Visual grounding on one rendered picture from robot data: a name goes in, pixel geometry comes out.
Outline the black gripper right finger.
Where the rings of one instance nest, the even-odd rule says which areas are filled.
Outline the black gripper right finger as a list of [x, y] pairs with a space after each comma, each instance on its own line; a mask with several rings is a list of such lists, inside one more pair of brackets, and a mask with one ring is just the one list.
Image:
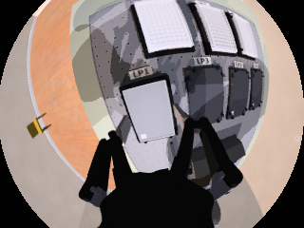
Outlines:
[[230, 193], [242, 182], [243, 175], [229, 159], [214, 127], [206, 117], [200, 117], [199, 121], [194, 121], [178, 104], [173, 104], [173, 106], [175, 117], [183, 132], [177, 156], [173, 160], [157, 198], [159, 205], [167, 209], [177, 205], [185, 177], [188, 178], [194, 134], [197, 133], [199, 133], [212, 177], [209, 192], [213, 195], [214, 201]]

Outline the grey button panel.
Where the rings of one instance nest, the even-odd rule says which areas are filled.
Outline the grey button panel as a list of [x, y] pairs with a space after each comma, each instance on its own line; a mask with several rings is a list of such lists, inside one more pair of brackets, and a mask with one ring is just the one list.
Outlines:
[[[171, 142], [171, 149], [173, 158], [175, 158], [175, 150], [174, 145]], [[229, 159], [235, 163], [240, 158], [246, 155], [242, 142], [237, 138], [233, 138], [227, 142], [223, 142], [222, 145], [229, 157]], [[192, 175], [191, 175], [192, 174]], [[210, 174], [208, 162], [206, 159], [206, 155], [204, 153], [204, 149], [201, 151], [197, 151], [192, 153], [191, 163], [189, 174], [191, 179], [201, 179], [206, 175]]]

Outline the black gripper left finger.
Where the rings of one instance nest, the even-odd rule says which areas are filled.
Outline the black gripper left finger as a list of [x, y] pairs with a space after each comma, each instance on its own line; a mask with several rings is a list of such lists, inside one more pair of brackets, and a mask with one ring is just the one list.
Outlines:
[[139, 199], [129, 178], [133, 173], [123, 147], [130, 128], [131, 123], [129, 118], [127, 115], [124, 115], [117, 129], [107, 133], [110, 139], [100, 139], [85, 183], [79, 192], [80, 199], [100, 208], [102, 200], [107, 197], [106, 192], [112, 157], [114, 166], [112, 172], [118, 203], [130, 210], [139, 206]]

